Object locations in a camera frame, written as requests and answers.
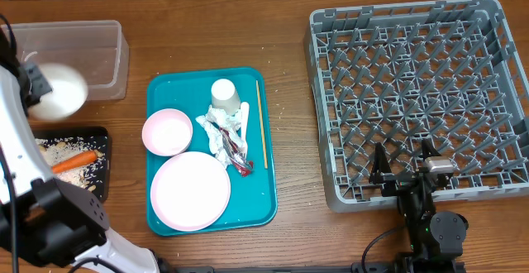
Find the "white bowl with crumbs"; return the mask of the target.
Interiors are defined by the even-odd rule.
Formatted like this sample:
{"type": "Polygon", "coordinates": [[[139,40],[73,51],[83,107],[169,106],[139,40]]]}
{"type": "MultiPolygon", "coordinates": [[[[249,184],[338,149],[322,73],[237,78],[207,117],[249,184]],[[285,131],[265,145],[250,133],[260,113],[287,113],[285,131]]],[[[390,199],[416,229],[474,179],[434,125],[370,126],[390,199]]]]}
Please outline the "white bowl with crumbs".
{"type": "Polygon", "coordinates": [[[83,76],[74,68],[58,64],[39,65],[51,87],[40,102],[29,108],[32,118],[47,122],[62,121],[76,113],[88,98],[88,85],[83,76]]]}

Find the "pink bowl with nuts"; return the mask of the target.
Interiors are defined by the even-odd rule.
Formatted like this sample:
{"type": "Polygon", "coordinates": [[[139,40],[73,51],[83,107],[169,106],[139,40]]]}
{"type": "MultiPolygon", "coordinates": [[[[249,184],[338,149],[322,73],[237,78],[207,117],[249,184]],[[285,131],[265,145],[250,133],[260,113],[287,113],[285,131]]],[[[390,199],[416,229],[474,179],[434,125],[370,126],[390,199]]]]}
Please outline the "pink bowl with nuts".
{"type": "Polygon", "coordinates": [[[178,109],[166,108],[150,115],[142,127],[145,148],[157,156],[175,156],[186,151],[193,137],[193,124],[178,109]]]}

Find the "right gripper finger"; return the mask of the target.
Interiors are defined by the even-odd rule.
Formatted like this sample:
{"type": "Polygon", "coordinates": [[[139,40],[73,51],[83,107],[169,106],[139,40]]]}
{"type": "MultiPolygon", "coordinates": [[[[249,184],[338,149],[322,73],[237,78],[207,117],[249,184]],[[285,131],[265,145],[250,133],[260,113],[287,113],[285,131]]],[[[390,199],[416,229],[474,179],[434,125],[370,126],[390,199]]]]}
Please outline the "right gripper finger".
{"type": "Polygon", "coordinates": [[[426,160],[427,158],[430,158],[430,157],[438,157],[441,155],[437,151],[437,149],[433,146],[432,142],[428,139],[423,139],[421,142],[421,146],[422,146],[422,153],[420,157],[423,160],[426,160]]]}
{"type": "Polygon", "coordinates": [[[374,163],[369,175],[369,182],[371,184],[383,184],[389,181],[391,175],[392,171],[385,154],[385,149],[379,142],[375,146],[374,163]]]}

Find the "large pink plate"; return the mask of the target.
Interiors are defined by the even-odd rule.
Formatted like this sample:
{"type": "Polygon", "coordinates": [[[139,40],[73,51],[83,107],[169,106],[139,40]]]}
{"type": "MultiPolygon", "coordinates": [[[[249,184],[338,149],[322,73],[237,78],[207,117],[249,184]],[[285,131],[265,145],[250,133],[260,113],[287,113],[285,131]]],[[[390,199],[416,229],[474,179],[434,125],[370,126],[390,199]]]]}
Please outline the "large pink plate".
{"type": "Polygon", "coordinates": [[[197,151],[168,159],[156,172],[150,203],[159,220],[174,230],[194,232],[216,222],[231,197],[226,168],[197,151]]]}

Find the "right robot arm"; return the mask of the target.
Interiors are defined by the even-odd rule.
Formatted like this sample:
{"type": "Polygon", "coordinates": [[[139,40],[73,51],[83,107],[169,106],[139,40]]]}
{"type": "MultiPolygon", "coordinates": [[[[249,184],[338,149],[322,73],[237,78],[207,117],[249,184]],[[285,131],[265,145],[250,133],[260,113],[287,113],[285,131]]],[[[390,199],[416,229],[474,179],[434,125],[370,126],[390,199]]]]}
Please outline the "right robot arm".
{"type": "Polygon", "coordinates": [[[463,242],[469,228],[467,219],[450,211],[437,212],[432,193],[448,184],[454,174],[450,160],[442,156],[428,140],[422,141],[422,167],[394,175],[382,144],[375,146],[374,165],[369,182],[381,186],[384,197],[397,199],[404,225],[377,236],[365,248],[361,258],[364,272],[464,272],[465,264],[456,258],[463,254],[463,242]],[[379,240],[406,229],[410,252],[399,252],[391,263],[367,263],[370,248],[379,240]]]}

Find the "white napkin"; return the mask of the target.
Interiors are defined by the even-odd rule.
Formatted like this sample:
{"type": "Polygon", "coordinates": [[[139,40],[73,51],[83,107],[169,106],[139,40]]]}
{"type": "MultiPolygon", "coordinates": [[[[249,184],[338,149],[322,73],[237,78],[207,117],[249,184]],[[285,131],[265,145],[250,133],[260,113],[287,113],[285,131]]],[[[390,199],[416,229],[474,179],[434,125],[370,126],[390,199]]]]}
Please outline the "white napkin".
{"type": "Polygon", "coordinates": [[[238,131],[241,129],[241,110],[238,109],[234,115],[229,115],[222,108],[214,108],[212,105],[205,115],[198,116],[195,121],[205,130],[209,139],[208,145],[210,152],[215,158],[227,168],[230,164],[230,158],[224,149],[221,128],[228,131],[231,141],[237,146],[242,146],[238,131]]]}

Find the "orange carrot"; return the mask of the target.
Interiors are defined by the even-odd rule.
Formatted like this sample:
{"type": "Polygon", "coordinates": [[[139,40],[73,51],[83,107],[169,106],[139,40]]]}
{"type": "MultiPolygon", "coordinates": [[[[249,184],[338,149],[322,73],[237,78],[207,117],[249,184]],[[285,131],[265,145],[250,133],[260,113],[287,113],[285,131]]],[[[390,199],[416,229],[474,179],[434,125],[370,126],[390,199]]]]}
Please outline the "orange carrot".
{"type": "Polygon", "coordinates": [[[68,160],[61,161],[60,163],[52,166],[52,172],[54,174],[62,173],[68,170],[76,169],[85,165],[92,164],[98,158],[96,151],[84,151],[76,156],[72,156],[68,160]]]}

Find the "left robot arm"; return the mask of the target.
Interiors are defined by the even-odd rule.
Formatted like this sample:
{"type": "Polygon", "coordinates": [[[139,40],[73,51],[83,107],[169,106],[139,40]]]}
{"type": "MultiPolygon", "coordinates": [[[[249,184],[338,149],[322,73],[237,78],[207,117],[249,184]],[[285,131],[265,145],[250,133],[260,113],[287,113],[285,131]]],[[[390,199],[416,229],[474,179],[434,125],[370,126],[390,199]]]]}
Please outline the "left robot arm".
{"type": "Polygon", "coordinates": [[[77,71],[21,62],[12,27],[1,31],[1,247],[13,271],[23,259],[70,271],[171,272],[165,259],[115,232],[100,200],[59,179],[41,154],[28,117],[65,119],[87,96],[77,71]]]}

